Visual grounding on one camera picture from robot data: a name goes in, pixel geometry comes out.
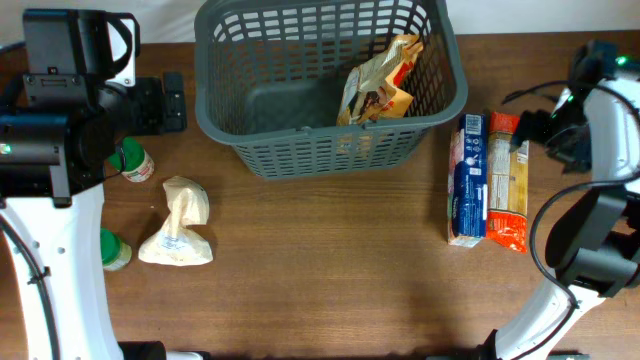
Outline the orange red pasta packet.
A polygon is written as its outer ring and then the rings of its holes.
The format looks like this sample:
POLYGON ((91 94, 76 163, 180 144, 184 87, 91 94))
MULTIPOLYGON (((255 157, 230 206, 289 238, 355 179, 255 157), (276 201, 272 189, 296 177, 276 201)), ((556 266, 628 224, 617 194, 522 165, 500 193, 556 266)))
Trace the orange red pasta packet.
POLYGON ((492 112, 488 134, 489 206, 486 237, 519 253, 527 243, 529 142, 512 149, 519 117, 492 112))

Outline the green lid Knorr jar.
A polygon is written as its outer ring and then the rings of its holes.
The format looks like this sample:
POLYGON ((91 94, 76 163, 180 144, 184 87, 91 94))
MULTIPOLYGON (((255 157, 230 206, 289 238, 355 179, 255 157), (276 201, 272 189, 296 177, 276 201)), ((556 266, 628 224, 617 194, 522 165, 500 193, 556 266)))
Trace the green lid Knorr jar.
POLYGON ((116 146, 116 152, 108 162, 128 181, 140 183, 154 173, 155 163, 142 145, 134 138, 125 137, 116 146))

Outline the blue white cracker box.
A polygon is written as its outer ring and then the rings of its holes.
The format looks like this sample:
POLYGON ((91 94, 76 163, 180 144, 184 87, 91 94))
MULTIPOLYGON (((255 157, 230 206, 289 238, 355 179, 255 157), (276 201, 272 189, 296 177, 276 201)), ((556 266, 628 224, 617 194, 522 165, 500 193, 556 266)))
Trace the blue white cracker box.
POLYGON ((488 218, 487 119, 462 114, 451 134, 448 168, 448 244, 473 248, 488 218))

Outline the beige powder plastic bag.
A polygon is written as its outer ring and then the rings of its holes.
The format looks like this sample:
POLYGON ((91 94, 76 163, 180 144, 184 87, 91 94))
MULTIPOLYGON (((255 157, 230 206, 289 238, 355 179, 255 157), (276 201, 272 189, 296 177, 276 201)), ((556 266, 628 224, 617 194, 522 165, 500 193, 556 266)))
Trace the beige powder plastic bag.
POLYGON ((206 225, 210 202, 204 188, 196 182, 174 176, 163 183, 169 215, 161 228, 139 248, 145 263, 169 266, 197 266, 213 261, 210 243, 190 226, 206 225))

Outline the green lid pale jar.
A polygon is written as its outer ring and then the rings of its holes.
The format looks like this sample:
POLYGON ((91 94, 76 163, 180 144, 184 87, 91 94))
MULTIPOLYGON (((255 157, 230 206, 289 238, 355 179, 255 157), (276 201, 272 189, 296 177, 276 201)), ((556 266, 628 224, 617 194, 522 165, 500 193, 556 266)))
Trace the green lid pale jar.
POLYGON ((132 258, 132 248, 113 232, 100 229, 102 266, 105 271, 118 271, 132 258))

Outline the orange brown snack pouch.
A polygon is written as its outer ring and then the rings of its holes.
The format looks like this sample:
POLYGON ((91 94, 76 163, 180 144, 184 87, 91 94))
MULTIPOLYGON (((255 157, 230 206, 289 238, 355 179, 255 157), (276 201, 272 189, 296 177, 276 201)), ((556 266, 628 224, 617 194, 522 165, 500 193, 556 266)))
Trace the orange brown snack pouch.
POLYGON ((384 52, 354 67, 343 89, 337 125, 402 118, 414 96, 401 87, 423 50, 419 35, 397 35, 384 52))

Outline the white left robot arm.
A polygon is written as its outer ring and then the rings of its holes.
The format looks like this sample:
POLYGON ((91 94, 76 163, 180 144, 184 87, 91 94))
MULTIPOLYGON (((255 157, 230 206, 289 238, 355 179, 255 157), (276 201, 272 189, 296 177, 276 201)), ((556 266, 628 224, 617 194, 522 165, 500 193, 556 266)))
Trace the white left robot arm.
POLYGON ((1 96, 1 234, 32 359, 168 359, 160 341, 120 341, 101 261, 104 165, 144 103, 129 13, 28 9, 27 70, 1 96))

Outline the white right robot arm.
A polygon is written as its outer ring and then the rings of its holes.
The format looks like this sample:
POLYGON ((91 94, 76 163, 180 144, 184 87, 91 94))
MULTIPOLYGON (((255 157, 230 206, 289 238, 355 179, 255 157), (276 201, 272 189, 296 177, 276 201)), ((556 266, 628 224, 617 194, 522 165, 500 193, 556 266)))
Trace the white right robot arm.
POLYGON ((474 359, 545 359, 589 310, 639 284, 639 63, 594 40, 577 50, 557 84, 563 91, 554 110, 523 112, 510 147, 538 143, 565 172, 591 179, 554 194, 536 214, 531 248, 547 210, 583 194, 552 227, 545 256, 533 259, 543 282, 474 359))

